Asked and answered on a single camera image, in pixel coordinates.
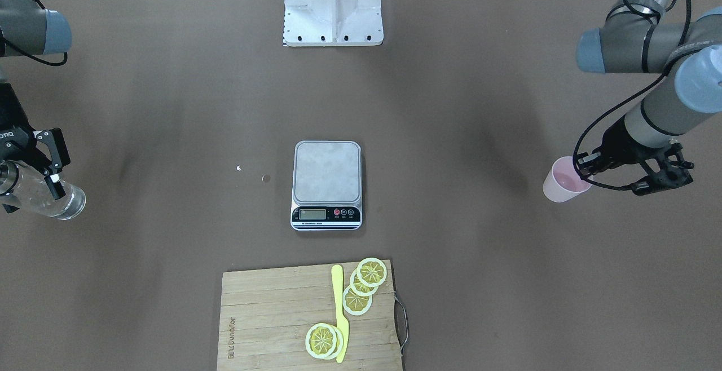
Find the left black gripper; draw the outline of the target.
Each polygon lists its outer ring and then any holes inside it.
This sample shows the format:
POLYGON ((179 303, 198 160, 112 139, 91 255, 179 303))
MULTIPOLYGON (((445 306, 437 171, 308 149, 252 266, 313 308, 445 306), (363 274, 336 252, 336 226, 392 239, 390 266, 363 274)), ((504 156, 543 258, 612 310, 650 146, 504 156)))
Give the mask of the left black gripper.
POLYGON ((625 114, 605 131, 598 152, 576 156, 576 170, 580 176, 593 176, 639 164, 646 176, 631 185, 635 195, 681 188, 694 182, 689 173, 694 163, 684 158, 681 143, 670 143, 672 137, 644 114, 625 114))

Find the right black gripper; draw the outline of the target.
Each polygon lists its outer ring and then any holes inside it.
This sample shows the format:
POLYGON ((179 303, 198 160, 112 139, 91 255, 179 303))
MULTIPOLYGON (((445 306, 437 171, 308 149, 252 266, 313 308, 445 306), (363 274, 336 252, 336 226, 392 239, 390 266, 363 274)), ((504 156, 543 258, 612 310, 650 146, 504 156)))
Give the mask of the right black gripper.
MULTIPOLYGON (((28 116, 16 97, 11 84, 1 84, 1 159, 22 161, 39 170, 54 200, 64 198, 65 190, 61 184, 61 173, 65 165, 70 165, 70 156, 61 129, 36 130, 31 127, 28 116), (51 158, 41 167, 41 153, 37 142, 43 143, 51 158)), ((18 204, 2 203, 8 214, 20 210, 18 204)))

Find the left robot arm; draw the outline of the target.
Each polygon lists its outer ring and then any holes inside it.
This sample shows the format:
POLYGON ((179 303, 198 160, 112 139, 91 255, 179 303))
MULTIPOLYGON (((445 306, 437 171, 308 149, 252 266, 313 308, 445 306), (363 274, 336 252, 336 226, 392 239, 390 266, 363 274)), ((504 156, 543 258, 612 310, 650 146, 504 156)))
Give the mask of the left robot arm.
POLYGON ((720 8, 692 19, 691 0, 617 0, 604 26, 584 32, 577 45, 580 70, 591 73, 657 74, 629 97, 635 105, 605 132, 592 152, 573 152, 573 170, 593 180, 620 166, 645 175, 607 189, 637 196, 693 182, 694 163, 679 137, 720 112, 720 8))

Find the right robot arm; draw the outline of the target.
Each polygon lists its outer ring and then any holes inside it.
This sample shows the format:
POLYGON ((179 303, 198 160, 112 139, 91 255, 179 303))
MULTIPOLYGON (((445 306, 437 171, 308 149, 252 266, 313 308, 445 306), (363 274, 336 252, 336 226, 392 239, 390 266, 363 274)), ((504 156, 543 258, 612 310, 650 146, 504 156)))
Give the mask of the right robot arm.
MULTIPOLYGON (((72 32, 67 19, 39 0, 1 0, 2 57, 23 56, 44 65, 46 55, 67 57, 72 32)), ((34 129, 2 74, 2 207, 31 209, 60 218, 73 200, 61 176, 70 156, 61 129, 34 129)))

